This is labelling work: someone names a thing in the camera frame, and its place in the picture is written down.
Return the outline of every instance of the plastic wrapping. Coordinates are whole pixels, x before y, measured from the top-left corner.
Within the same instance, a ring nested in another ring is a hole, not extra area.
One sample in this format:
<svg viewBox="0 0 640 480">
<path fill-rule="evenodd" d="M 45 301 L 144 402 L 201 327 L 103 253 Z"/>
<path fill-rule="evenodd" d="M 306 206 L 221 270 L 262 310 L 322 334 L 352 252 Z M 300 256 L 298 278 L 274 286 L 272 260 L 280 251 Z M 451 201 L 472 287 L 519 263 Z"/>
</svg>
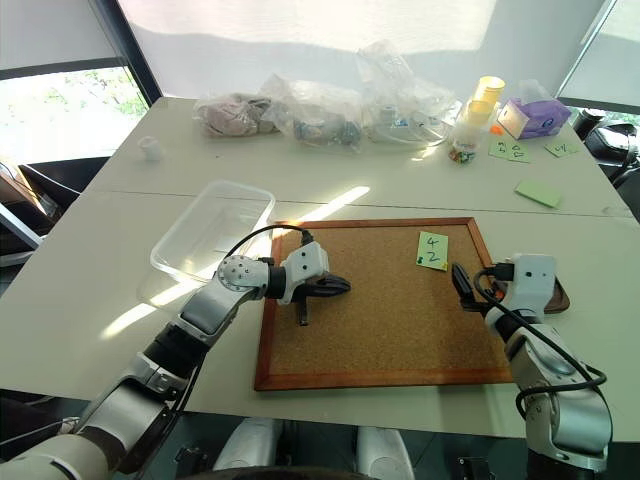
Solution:
<svg viewBox="0 0 640 480">
<path fill-rule="evenodd" d="M 272 122 L 263 118 L 270 105 L 268 97 L 232 93 L 198 100 L 193 107 L 193 119 L 213 136 L 248 137 L 276 130 Z"/>
<path fill-rule="evenodd" d="M 285 136 L 316 147 L 358 150 L 360 94 L 324 83 L 271 76 L 260 93 L 272 100 L 263 119 Z"/>
<path fill-rule="evenodd" d="M 446 138 L 460 108 L 453 92 L 416 77 L 387 40 L 359 50 L 357 62 L 372 140 L 435 145 Z"/>
</svg>

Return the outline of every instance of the white table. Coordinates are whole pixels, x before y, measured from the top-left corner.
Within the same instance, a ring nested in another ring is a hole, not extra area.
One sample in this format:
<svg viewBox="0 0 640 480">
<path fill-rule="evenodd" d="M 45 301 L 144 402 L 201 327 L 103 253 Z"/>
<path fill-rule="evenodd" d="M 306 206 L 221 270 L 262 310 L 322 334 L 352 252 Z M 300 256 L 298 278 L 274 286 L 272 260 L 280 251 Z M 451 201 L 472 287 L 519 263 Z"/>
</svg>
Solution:
<svg viewBox="0 0 640 480">
<path fill-rule="evenodd" d="M 162 328 L 155 311 L 110 338 L 114 319 L 140 303 L 149 252 L 190 197 L 92 191 L 82 195 L 0 299 L 4 388 L 90 399 Z M 295 219 L 318 205 L 280 202 Z M 474 216 L 494 259 L 516 251 L 558 260 L 571 308 L 548 322 L 609 376 L 614 439 L 640 440 L 640 227 L 633 219 L 537 213 L 346 206 L 329 218 Z M 523 436 L 512 384 L 253 391 L 261 303 L 245 304 L 209 353 L 188 408 L 360 425 Z"/>
<path fill-rule="evenodd" d="M 560 135 L 580 151 L 565 158 L 544 150 L 549 139 L 539 138 L 526 141 L 531 164 L 489 156 L 484 145 L 473 163 L 457 165 L 444 145 L 425 153 L 365 141 L 359 155 L 348 155 L 296 145 L 280 134 L 212 139 L 191 119 L 193 103 L 158 100 L 89 190 L 196 195 L 209 181 L 226 178 L 269 190 L 279 201 L 329 202 L 362 185 L 371 190 L 356 205 L 581 215 L 624 207 L 568 125 Z M 144 160 L 137 142 L 147 135 L 165 149 L 164 161 Z M 560 208 L 514 194 L 523 178 L 559 190 Z"/>
</svg>

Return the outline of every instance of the yellow cup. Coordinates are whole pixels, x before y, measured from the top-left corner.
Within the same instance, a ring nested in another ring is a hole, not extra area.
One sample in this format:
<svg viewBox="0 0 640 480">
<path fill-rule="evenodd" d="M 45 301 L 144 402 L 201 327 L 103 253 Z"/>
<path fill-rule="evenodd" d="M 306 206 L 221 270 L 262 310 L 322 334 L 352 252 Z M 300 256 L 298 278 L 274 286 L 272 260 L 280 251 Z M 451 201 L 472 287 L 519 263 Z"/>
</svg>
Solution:
<svg viewBox="0 0 640 480">
<path fill-rule="evenodd" d="M 473 95 L 473 100 L 479 100 L 486 102 L 493 109 L 494 105 L 500 98 L 500 94 L 504 89 L 504 80 L 498 77 L 481 77 L 476 87 L 476 93 Z"/>
<path fill-rule="evenodd" d="M 481 126 L 487 123 L 491 113 L 493 112 L 493 106 L 487 102 L 481 100 L 471 100 L 467 107 L 467 121 L 471 125 Z"/>
</svg>

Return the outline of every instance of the purple tissue box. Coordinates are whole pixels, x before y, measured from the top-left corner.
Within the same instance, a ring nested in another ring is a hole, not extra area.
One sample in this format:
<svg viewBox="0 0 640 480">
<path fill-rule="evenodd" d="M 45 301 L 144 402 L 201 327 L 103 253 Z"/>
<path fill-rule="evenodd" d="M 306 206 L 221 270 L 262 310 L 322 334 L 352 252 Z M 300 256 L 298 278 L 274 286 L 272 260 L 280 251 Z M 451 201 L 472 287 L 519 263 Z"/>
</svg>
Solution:
<svg viewBox="0 0 640 480">
<path fill-rule="evenodd" d="M 498 121 L 518 140 L 555 135 L 570 115 L 569 109 L 558 100 L 522 105 L 519 98 L 512 98 L 498 115 Z"/>
</svg>

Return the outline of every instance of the wooden frame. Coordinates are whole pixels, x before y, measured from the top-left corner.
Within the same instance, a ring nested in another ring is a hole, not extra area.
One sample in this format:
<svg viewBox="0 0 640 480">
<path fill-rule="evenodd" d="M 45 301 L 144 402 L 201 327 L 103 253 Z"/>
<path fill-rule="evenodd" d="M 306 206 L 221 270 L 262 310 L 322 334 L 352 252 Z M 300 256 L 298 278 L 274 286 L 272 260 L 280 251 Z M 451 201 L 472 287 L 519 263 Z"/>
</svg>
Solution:
<svg viewBox="0 0 640 480">
<path fill-rule="evenodd" d="M 371 228 L 402 226 L 434 226 L 434 225 L 466 225 L 476 248 L 478 257 L 484 267 L 492 265 L 491 257 L 482 239 L 480 230 L 473 217 L 458 218 L 418 218 L 388 220 L 341 220 L 326 222 L 306 222 L 300 226 L 313 229 L 323 228 Z M 272 255 L 279 264 L 281 258 L 282 239 L 273 241 Z M 274 324 L 277 303 L 267 300 L 264 307 L 262 331 L 258 363 L 254 382 L 255 390 L 292 390 L 308 388 L 341 388 L 371 387 L 393 385 L 438 385 L 438 384 L 478 384 L 504 383 L 512 381 L 508 368 L 493 369 L 407 369 L 374 372 L 336 372 L 336 373 L 304 373 L 304 374 L 270 374 L 270 362 L 273 348 Z"/>
</svg>

